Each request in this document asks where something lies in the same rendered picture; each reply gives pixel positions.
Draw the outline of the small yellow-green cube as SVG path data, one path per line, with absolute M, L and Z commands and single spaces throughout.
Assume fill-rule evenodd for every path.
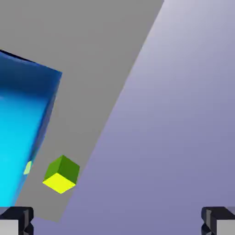
M 63 194 L 77 184 L 79 170 L 78 164 L 62 155 L 49 164 L 42 183 Z

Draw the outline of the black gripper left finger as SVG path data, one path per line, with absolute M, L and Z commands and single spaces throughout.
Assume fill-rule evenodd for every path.
M 0 215 L 0 235 L 34 235 L 34 209 L 9 207 Z

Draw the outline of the large blue box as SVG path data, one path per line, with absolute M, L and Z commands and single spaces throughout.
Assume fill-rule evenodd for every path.
M 13 206 L 45 136 L 62 73 L 0 50 L 0 207 Z

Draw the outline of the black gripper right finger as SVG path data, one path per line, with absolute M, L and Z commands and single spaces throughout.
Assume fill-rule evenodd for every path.
M 235 235 L 235 214 L 226 207 L 203 207 L 201 235 Z

